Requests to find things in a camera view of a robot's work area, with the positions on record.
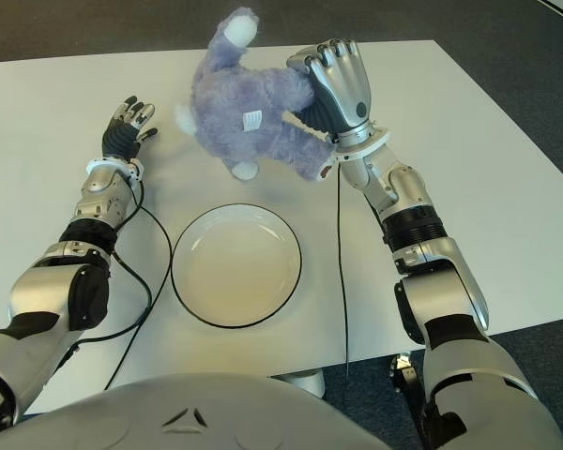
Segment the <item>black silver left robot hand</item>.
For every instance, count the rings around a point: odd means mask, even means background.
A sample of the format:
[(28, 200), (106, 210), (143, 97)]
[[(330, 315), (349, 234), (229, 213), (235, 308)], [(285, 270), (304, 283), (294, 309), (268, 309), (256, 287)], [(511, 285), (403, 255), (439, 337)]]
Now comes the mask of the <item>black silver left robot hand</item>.
[(114, 110), (102, 134), (102, 155), (127, 162), (136, 158), (143, 142), (158, 133), (156, 127), (143, 130), (154, 113), (153, 104), (143, 103), (136, 96), (126, 98)]

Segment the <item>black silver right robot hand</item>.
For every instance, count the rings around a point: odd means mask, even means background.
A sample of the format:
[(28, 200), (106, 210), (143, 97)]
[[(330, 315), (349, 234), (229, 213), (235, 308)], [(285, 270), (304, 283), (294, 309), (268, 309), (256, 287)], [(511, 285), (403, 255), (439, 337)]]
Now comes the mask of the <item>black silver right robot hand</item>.
[(372, 94), (355, 41), (333, 38), (306, 47), (286, 61), (313, 89), (310, 106), (296, 112), (308, 127), (331, 135), (342, 147), (364, 143), (373, 134)]

